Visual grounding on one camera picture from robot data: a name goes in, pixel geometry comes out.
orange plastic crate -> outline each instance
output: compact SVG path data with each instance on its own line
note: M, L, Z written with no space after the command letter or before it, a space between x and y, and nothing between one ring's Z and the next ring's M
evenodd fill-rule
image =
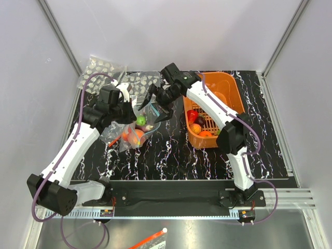
M211 72L204 73L206 86L226 105L235 110L237 113L243 113L244 107L242 104L241 96L235 79L223 72ZM219 130L216 123L212 118L194 101L183 97L185 114L186 114L186 125L188 129L189 141L191 145L196 149L203 148L216 148L217 143L217 131ZM205 125L202 127L202 131L209 131L213 136L202 137L192 132L188 123L187 111L195 110L199 115L205 118Z

white panel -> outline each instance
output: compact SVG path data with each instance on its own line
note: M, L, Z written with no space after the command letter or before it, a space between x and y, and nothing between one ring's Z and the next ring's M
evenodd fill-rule
M331 9L331 0L311 1L267 79L301 185L312 190L330 245Z
M161 70L263 70L300 0L48 0L81 67L89 55Z
M1 1L0 23L0 247L17 249L31 218L26 180L60 148L77 76L37 1Z

robotic arm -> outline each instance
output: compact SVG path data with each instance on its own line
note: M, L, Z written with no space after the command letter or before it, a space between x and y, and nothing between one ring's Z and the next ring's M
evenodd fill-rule
M153 94L161 107L161 114L156 122L168 120L173 116L173 102L181 95L202 107L221 130L217 138L217 145L230 160L236 186L236 201L241 204L249 200L256 193L257 187L252 181L251 174L249 173L251 179L247 176L243 162L245 161L246 165L249 165L247 156L244 156L247 151L247 130L240 122L232 118L238 117L247 122L248 116L245 113L238 114L218 98L212 100L208 97L208 94L211 96L214 94L205 88L201 78L195 72L181 72L172 63L166 66L161 74L170 86L163 89L152 84L140 109L149 103ZM128 83L118 84L114 80L111 85L101 89L94 107L84 107L78 135L75 137L79 124L75 124L72 134L53 162L39 176L31 174L27 180L32 197L35 197L36 193L40 191L37 204L65 216L75 205L90 200L98 200L102 204L111 199L110 185L102 180L77 185L70 185L70 181L88 148L111 122L130 124L136 120L129 90ZM53 170L54 164L61 158L57 169ZM52 175L40 190L41 184L50 172Z

metal floor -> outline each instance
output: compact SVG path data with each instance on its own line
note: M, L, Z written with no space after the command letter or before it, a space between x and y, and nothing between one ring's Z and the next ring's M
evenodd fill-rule
M260 220L266 210L257 210ZM86 219L65 219L65 235L72 233ZM259 225L226 225L234 221L215 220L111 220L106 225L109 231L100 248L125 249L166 227L168 229L166 248L314 248L300 210L277 210L272 217ZM96 246L103 235L101 227L89 224L68 238L69 243L79 249ZM44 223L37 248L68 248L61 239L60 219Z

reflective surface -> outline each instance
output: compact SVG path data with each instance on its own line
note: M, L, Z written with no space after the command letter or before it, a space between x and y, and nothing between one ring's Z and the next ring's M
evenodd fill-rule
M257 211L258 218L267 211ZM71 234L86 223L85 219L64 220L64 233ZM213 220L111 220L109 231L100 248L129 248L166 227L166 248L313 248L303 214L298 210L278 210L265 223L245 226L227 225L231 221ZM77 248L93 248L103 235L101 227L89 224L68 238ZM43 225L37 248L68 248L61 239L60 220L52 219Z

